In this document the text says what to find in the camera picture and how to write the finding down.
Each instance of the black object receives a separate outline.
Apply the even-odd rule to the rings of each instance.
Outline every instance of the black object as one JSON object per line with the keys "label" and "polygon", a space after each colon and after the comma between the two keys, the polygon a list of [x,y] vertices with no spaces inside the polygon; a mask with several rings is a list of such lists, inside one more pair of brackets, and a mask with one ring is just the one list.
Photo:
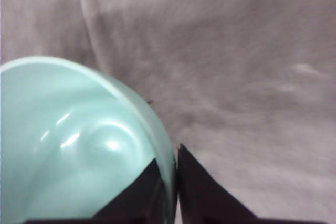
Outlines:
{"label": "black object", "polygon": [[165,191],[156,160],[91,219],[29,220],[25,224],[158,224],[166,216]]}
{"label": "black object", "polygon": [[220,186],[188,149],[181,145],[178,190],[183,224],[318,224],[261,219]]}

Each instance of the ceramic bowl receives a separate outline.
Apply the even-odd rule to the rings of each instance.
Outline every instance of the ceramic bowl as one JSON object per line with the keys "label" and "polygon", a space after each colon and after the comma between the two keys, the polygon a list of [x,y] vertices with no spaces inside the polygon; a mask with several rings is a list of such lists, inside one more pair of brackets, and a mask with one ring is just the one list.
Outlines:
{"label": "ceramic bowl", "polygon": [[1,66],[2,224],[90,218],[153,158],[172,223],[172,145],[139,95],[60,58],[26,57]]}

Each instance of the gray fabric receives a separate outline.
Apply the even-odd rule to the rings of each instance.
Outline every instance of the gray fabric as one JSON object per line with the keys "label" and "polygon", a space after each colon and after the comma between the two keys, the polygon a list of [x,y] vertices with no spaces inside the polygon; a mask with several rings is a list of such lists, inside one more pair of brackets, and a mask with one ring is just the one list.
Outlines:
{"label": "gray fabric", "polygon": [[336,223],[336,0],[1,8],[2,63],[53,55],[113,75],[258,216]]}

